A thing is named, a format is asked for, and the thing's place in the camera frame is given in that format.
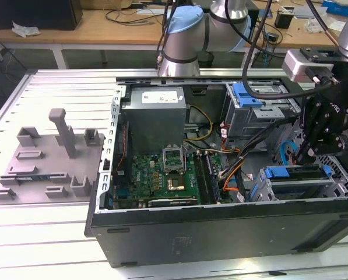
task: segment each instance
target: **green circuit board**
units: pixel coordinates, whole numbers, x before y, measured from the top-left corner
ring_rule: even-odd
[[[218,155],[210,156],[214,171],[221,170],[222,166]],[[180,156],[167,157],[167,165],[179,164]],[[201,204],[194,166],[194,156],[185,154],[185,171],[181,174],[174,172],[165,174],[162,155],[137,155],[133,157],[132,164],[132,187],[130,197],[136,199],[145,198],[196,198]],[[184,184],[183,190],[169,190],[169,185]]]

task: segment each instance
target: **gray power supply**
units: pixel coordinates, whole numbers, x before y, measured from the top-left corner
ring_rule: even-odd
[[[134,88],[123,113],[131,124],[134,154],[162,153],[168,145],[182,145],[186,114],[182,87]]]

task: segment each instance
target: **motherboard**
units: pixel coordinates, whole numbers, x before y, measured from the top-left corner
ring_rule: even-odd
[[[184,153],[181,148],[132,158],[131,183],[116,186],[113,206],[146,208],[213,204],[221,201],[217,174],[221,158],[215,153]]]

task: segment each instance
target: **floor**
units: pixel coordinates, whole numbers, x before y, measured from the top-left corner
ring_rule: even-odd
[[[108,63],[104,65],[101,63],[99,51],[66,50],[64,51],[64,56],[68,60],[69,67],[74,69],[154,68],[154,51],[144,51],[144,55],[141,55],[142,51],[106,52]],[[213,54],[212,68],[239,68],[241,66],[243,53],[214,52]],[[0,63],[0,108],[25,73],[25,70],[10,56],[9,52],[5,53],[4,61]],[[15,56],[27,69],[57,69],[55,59],[50,50],[16,50]],[[280,68],[282,62],[281,58],[274,58],[271,62],[268,59],[266,63],[261,55],[254,67],[263,68],[264,64],[266,64],[268,68]]]

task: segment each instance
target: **slotted aluminum surface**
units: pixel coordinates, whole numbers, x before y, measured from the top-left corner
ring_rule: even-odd
[[[239,69],[210,69],[210,76],[240,77]],[[249,75],[260,76],[253,69]],[[154,70],[52,70],[27,75],[0,113],[0,174],[18,145],[21,126],[54,133],[49,110],[63,107],[75,132],[109,126],[115,77],[155,76]],[[266,77],[284,76],[269,69]],[[0,279],[348,279],[348,236],[323,253],[113,269],[96,239],[83,235],[88,204],[0,206]],[[269,276],[269,271],[287,273]]]

